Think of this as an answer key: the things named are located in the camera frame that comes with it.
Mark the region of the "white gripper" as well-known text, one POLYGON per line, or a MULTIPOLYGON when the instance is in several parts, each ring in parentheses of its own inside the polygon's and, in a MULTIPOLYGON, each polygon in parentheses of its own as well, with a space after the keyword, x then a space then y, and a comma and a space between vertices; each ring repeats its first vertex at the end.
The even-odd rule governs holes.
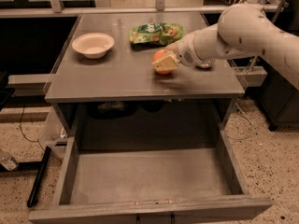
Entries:
MULTIPOLYGON (((202 60, 197 56, 194 48, 195 33, 190 33, 183 36, 179 41, 169 44, 165 47, 166 50, 173 49, 179 61, 185 66, 192 67, 202 63, 202 60)), ((178 68, 172 54, 164 54, 161 58, 151 63, 152 67, 158 70, 175 70, 178 68)))

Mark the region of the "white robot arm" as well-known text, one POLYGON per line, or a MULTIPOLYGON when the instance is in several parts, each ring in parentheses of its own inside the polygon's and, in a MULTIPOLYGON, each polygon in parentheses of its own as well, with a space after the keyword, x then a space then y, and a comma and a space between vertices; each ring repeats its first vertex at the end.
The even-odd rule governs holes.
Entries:
POLYGON ((196 30, 168 45, 152 61, 157 72, 183 64, 210 67, 217 59, 231 60, 257 55, 294 87, 299 86, 299 37, 276 27, 263 7, 249 3, 226 8, 218 22, 196 30))

